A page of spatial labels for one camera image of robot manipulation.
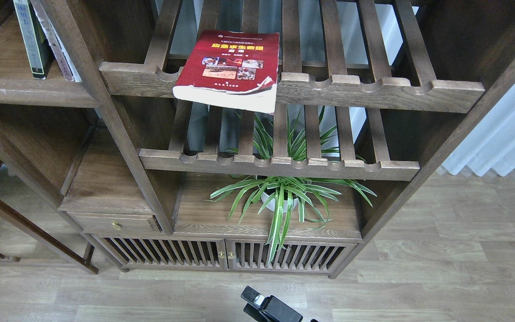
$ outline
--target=slatted cabinet door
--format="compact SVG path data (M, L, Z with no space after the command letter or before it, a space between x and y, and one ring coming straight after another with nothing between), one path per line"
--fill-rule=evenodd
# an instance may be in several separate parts
M223 239L170 240L158 238L101 238L125 268L191 267L203 271L228 269Z
M270 245L263 241L226 240L229 269L233 271L292 271L330 274L357 244L288 242L268 261Z

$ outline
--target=book cover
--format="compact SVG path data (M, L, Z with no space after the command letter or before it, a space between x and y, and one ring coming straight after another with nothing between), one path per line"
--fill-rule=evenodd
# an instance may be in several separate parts
M278 56L278 33L204 30L172 91L182 100L273 113Z
M77 69L70 60L70 57L67 54L53 23L49 20L49 16L47 16L45 9L41 6L40 2L32 2L31 5L33 6L35 15L41 24L43 32L45 33L45 37L47 38L47 41L49 41L49 46L51 46L51 50L53 51L53 55L55 55L55 60L57 61L57 64L59 64L63 77L68 81L80 82L80 76L77 73Z
M51 49L45 38L43 29L39 24L33 6L29 0L13 0L23 43L27 50L27 57L31 65L31 73L36 79L45 79L49 72L49 62L51 61Z

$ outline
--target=spider plant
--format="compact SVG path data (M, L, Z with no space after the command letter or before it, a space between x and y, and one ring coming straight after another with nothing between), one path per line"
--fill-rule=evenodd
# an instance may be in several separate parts
M293 122L290 122L289 117L287 118L287 151L288 156L292 157L295 161L303 161L307 158L305 129L299 132L296 130L300 113L301 111ZM325 107L321 109L321 113L319 114L319 123L321 123L321 120L323 120L324 114ZM271 121L268 120L268 122L269 126L272 127L273 124L271 124ZM336 131L337 126L333 126L329 130L323 132L323 134L321 134L319 137L321 145L329 142L331 137L335 136ZM266 130L263 122L256 115L253 145L257 149L257 152L262 159L269 159L272 156L274 149L273 143L274 139L270 135L270 132ZM234 148L229 149L229 151L238 153L238 149ZM321 153L337 152L339 152L339 147L329 147L322 149L321 151ZM241 181L214 191L210 195L210 200L208 201L216 202L222 200L226 196L229 196L231 193L239 190L237 192L237 196L233 200L231 210L228 214L228 218L231 219L235 210L239 204L243 202L244 197L247 195L247 199L245 202L243 202L243 207L239 218L239 222L241 223L251 204L258 202L258 200L261 198L261 195L266 190L274 190L274 192L268 196L266 201L263 202L263 205L257 212L258 214L261 213L266 208L266 204L274 200L274 216L272 218L270 232L266 242L267 244L270 244L268 262L271 262L274 258L275 252L284 245L287 232L290 227L290 219L292 210L294 208L294 198L297 199L299 222L305 222L305 220L310 222L317 222L321 224L319 228L322 228L329 220L331 220L329 218L327 199L339 201L337 196L341 195L341 193L337 190L319 185L325 183L332 183L335 185L342 185L355 189L359 192L363 199L365 199L366 202L370 204L370 206L372 206L372 203L370 199L368 199L367 194L376 196L376 194L369 188L366 188L364 185L361 185L357 181L351 179L299 178L279 176L258 177L255 175L248 175L242 176ZM313 197L323 206L325 216L323 216L321 211L317 209L317 206L313 204ZM285 199L287 199L287 212L284 213L283 206ZM314 218L307 216L306 206L308 206L307 208L311 208L311 210L313 210L313 213L315 214Z

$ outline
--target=brass door knob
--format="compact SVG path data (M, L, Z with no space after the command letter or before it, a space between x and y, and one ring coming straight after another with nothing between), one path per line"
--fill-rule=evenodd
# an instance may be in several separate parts
M119 225L117 221L113 221L113 228L115 230L121 230L122 229L121 225Z

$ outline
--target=wooden cabinet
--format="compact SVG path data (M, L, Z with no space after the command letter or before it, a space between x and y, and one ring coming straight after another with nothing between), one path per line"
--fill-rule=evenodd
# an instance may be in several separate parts
M276 148L268 160L253 154L250 112L236 125L240 153L221 152L223 109L215 106L203 151L189 149L192 102L172 96L186 61L170 54L181 1L165 0L157 21L142 1L42 1L82 83L64 81L56 66L49 79L31 79L14 17L2 19L0 158L122 269L336 277L515 82L515 2L376 1L392 6L403 37L392 66L374 2L346 2L360 14L368 65L346 63L340 30L349 21L339 21L335 0L319 1L325 61L313 63L302 61L299 26L307 22L297 0L276 8L243 1L241 31L259 31L265 10L280 12ZM217 8L230 4L205 0L198 29L215 29L227 18ZM416 16L411 5L420 7ZM309 134L319 131L317 106L337 106L340 156L323 157L308 135L307 159L288 157L287 104L302 106ZM366 108L356 141L348 106ZM319 230L292 222L286 249L268 264L268 215L238 224L226 218L227 199L204 202L231 182L227 174L362 179L378 196L370 207L343 190L331 222Z

